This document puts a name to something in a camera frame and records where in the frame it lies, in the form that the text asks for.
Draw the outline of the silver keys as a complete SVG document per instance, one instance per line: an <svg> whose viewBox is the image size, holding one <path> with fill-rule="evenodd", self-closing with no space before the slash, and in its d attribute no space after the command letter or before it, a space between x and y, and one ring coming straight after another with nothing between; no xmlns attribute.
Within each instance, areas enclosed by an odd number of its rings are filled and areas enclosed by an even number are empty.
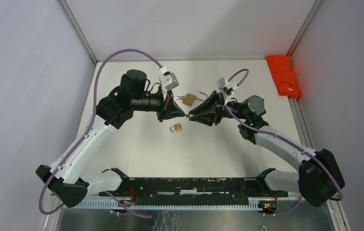
<svg viewBox="0 0 364 231"><path fill-rule="evenodd" d="M177 101L183 101L184 99L185 99L185 95L183 95L183 96L177 96Z"/></svg>

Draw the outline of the small brass padlock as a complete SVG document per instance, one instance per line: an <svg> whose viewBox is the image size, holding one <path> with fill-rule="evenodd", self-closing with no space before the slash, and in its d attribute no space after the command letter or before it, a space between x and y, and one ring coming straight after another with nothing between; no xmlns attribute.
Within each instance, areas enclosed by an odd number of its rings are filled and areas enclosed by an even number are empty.
<svg viewBox="0 0 364 231"><path fill-rule="evenodd" d="M171 132L180 132L182 130L183 130L183 127L182 127L181 123L177 123L170 127Z"/></svg>

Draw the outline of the large brass padlock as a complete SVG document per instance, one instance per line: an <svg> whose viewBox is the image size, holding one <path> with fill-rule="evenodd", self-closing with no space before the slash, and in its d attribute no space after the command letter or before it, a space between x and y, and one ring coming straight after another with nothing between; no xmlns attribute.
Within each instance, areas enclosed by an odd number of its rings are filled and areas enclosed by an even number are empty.
<svg viewBox="0 0 364 231"><path fill-rule="evenodd" d="M187 105L187 106L192 106L195 101L201 101L204 102L207 98L208 95L204 92L199 92L201 95L203 95L202 98L198 98L197 96L193 95L193 94L186 94L184 96L181 96L180 99L182 100L182 104Z"/></svg>

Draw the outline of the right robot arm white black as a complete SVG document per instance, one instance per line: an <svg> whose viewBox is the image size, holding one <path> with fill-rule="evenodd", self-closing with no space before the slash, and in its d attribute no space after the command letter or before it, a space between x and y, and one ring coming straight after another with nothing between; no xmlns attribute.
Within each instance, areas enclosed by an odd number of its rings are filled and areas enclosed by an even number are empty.
<svg viewBox="0 0 364 231"><path fill-rule="evenodd" d="M224 118L235 119L243 139L265 148L290 164L293 172L267 169L260 174L256 191L269 196L274 191L300 194L312 206L326 201L341 201L345 181L334 155L327 149L317 151L286 137L262 117L266 114L264 99L253 95L242 102L225 100L222 93L210 97L189 111L190 121L207 126Z"/></svg>

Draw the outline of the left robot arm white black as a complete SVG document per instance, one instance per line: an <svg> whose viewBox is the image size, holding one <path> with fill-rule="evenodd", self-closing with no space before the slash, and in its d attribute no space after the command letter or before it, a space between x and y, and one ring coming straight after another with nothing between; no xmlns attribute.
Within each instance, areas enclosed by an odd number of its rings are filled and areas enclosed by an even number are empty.
<svg viewBox="0 0 364 231"><path fill-rule="evenodd" d="M117 196L129 191L126 176L118 169L91 176L81 175L81 172L99 147L131 119L135 111L155 112L160 122L185 116L174 101L172 90L179 85L174 73L165 71L159 77L160 85L155 93L146 90L148 81L143 71L127 71L120 85L98 102L89 124L68 150L50 166L37 168L36 175L63 205L75 207L86 196L103 191L112 191Z"/></svg>

